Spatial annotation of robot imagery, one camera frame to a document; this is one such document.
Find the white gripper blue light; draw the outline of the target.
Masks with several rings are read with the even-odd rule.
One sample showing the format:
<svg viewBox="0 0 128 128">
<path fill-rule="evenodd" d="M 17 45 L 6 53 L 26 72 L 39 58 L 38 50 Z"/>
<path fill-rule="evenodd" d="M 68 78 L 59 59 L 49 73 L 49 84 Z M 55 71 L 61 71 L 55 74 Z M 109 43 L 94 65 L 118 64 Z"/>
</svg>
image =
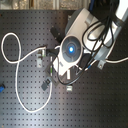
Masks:
<svg viewBox="0 0 128 128">
<path fill-rule="evenodd" d="M 75 36 L 67 36 L 60 45 L 59 54 L 53 62 L 54 69 L 60 74 L 77 64 L 82 56 L 82 45 Z"/>
</svg>

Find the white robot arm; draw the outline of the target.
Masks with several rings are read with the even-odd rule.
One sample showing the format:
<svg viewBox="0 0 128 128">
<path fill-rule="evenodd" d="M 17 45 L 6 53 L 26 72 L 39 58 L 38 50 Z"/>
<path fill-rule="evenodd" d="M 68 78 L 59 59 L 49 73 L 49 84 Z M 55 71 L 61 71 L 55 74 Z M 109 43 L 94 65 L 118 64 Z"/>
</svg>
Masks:
<svg viewBox="0 0 128 128">
<path fill-rule="evenodd" d="M 111 0 L 103 20 L 85 8 L 75 11 L 66 26 L 66 36 L 53 62 L 54 69 L 62 76 L 78 64 L 84 54 L 89 54 L 94 61 L 105 62 L 127 18 L 128 0 Z"/>
</svg>

